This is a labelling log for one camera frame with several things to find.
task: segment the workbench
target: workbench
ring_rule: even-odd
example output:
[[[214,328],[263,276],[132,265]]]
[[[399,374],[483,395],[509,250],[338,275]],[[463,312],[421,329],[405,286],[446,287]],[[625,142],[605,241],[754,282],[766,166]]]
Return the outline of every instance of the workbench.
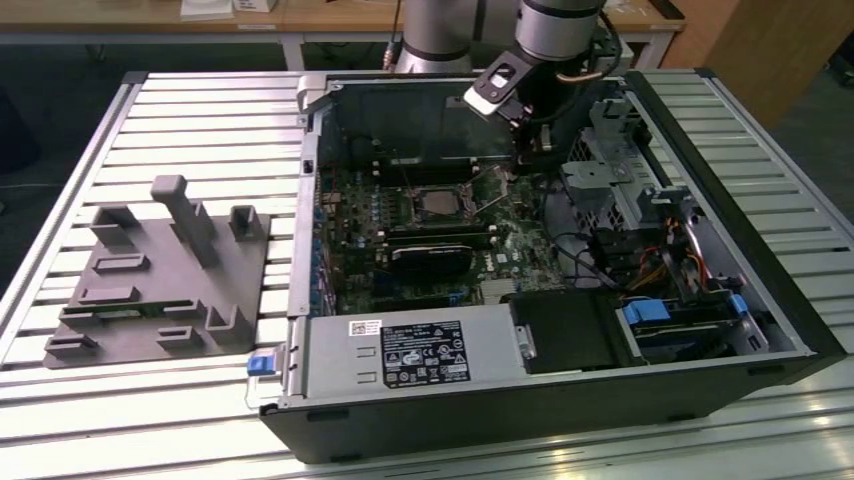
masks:
[[[0,0],[0,44],[275,43],[288,69],[304,70],[304,43],[387,42],[394,13],[395,0],[279,0],[271,13],[182,22],[180,0]],[[658,67],[685,22],[649,0],[622,0],[609,13],[623,40],[641,45],[638,66]]]
[[[715,79],[647,78],[784,267],[854,351],[854,231]],[[96,207],[148,196],[182,174],[210,215],[272,215],[256,347],[286,341],[302,128],[299,73],[128,75],[0,301],[4,478],[777,478],[854,467],[854,360],[750,395],[710,417],[498,445],[304,465],[258,420],[276,376],[246,355],[48,370],[44,345],[86,265]],[[670,152],[653,151],[675,185]]]

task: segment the blue latch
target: blue latch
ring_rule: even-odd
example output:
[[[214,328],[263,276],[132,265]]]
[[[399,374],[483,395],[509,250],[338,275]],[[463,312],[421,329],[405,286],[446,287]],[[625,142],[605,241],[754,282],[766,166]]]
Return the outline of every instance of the blue latch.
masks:
[[[246,373],[250,377],[276,374],[276,355],[254,355],[246,363]]]
[[[750,308],[747,308],[747,302],[745,301],[745,297],[742,297],[739,294],[734,293],[730,296],[730,304],[733,305],[733,308],[735,309],[735,313],[739,317],[743,317],[750,313]]]
[[[629,325],[641,322],[662,322],[670,320],[670,311],[662,300],[635,300],[623,307],[623,315]]]

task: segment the box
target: box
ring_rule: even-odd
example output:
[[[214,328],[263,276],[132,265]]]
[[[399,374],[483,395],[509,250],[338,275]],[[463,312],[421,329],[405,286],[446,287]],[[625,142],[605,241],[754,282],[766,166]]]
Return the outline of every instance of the box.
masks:
[[[270,13],[276,6],[276,0],[235,0],[235,10],[240,12]]]

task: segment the wooden table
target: wooden table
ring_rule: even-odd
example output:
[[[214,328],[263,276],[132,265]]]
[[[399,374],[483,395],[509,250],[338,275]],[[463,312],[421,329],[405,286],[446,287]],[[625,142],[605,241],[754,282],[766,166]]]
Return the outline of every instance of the wooden table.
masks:
[[[0,44],[278,43],[288,68],[304,70],[304,43],[387,41],[395,2],[279,0],[271,13],[182,22],[180,0],[0,0]],[[619,3],[609,14],[623,40],[643,44],[638,66],[653,68],[683,22],[649,0]]]
[[[182,0],[0,0],[0,45],[282,44],[286,5],[183,22]]]

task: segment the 3d printed holder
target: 3d printed holder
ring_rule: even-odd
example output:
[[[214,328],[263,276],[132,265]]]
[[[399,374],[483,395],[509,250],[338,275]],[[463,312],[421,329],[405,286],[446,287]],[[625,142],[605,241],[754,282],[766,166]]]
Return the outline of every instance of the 3d printed holder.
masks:
[[[127,206],[99,209],[90,227],[99,242],[46,346],[46,367],[252,349],[270,216],[235,206],[228,217],[208,217],[186,190],[184,177],[155,178],[151,197],[172,220],[138,220]]]

